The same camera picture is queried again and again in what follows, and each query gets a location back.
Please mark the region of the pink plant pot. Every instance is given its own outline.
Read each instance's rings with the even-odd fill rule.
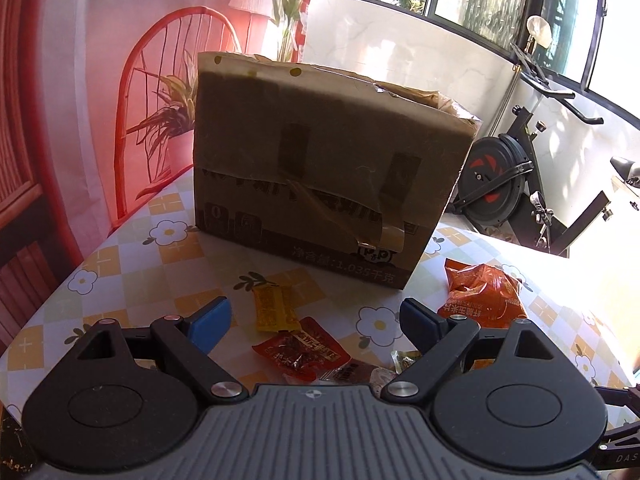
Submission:
[[[168,155],[171,173],[193,164],[193,130],[168,139]]]

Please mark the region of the brown cardboard box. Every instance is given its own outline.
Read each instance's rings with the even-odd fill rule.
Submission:
[[[479,121],[437,92],[236,54],[198,57],[196,224],[403,288]]]

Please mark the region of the checkered tablecloth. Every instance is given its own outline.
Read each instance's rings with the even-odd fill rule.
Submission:
[[[527,268],[535,274],[540,267],[530,263],[531,252],[443,221],[405,290],[391,290],[198,232],[190,171],[117,229],[27,323],[0,358],[0,400],[20,421],[29,394],[87,327],[103,317],[123,327],[148,326],[166,314],[189,316],[217,296],[230,299],[234,318],[210,357],[249,389],[261,382],[282,383],[282,374],[251,348],[270,337],[255,329],[251,293],[252,286],[266,280],[291,285],[298,318],[315,318],[352,357],[391,366],[391,350],[412,349],[396,321],[402,298],[416,298],[437,310],[447,297],[445,258],[502,266],[521,279],[520,299],[529,317],[591,383],[629,385],[611,349],[614,337],[607,323],[540,290],[528,275]],[[542,256],[551,258],[545,262],[556,274],[568,269],[566,260]],[[624,420],[632,420],[630,412],[610,412],[612,425]]]

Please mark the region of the packing tape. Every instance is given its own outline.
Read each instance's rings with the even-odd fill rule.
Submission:
[[[285,177],[290,189],[322,218],[350,234],[359,246],[401,253],[404,248],[402,204],[411,191],[422,159],[404,153],[395,153],[392,157],[391,165],[389,165],[385,181],[378,195],[382,228],[380,236],[373,240],[355,232],[337,212],[329,209],[307,186],[300,182],[305,176],[309,134],[310,128],[301,124],[286,124],[281,130],[278,147],[278,171]]]

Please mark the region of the chair backrest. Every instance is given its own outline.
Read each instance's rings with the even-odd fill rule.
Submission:
[[[116,110],[114,176],[119,222],[161,189],[175,173],[168,163],[167,139],[148,128],[127,134],[166,106],[166,90],[156,76],[185,80],[185,57],[195,62],[204,50],[242,52],[231,22],[208,7],[179,9],[155,23],[140,38],[122,70]]]

